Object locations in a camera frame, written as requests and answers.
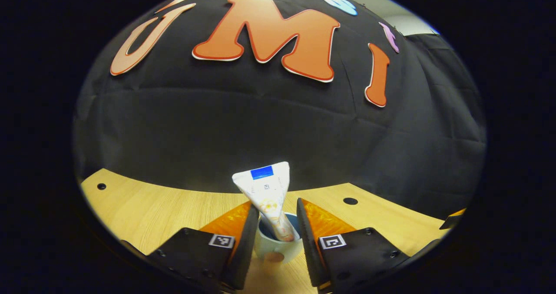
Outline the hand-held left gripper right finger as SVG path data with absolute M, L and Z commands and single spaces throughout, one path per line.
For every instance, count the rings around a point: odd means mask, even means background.
M 366 292 L 409 260 L 375 228 L 355 229 L 306 199 L 297 200 L 297 218 L 308 275 L 318 292 Z

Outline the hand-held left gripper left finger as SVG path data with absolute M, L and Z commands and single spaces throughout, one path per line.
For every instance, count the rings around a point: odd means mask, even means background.
M 195 292 L 236 292 L 245 286 L 258 221 L 258 209 L 245 202 L 200 229 L 179 229 L 149 254 L 122 244 Z

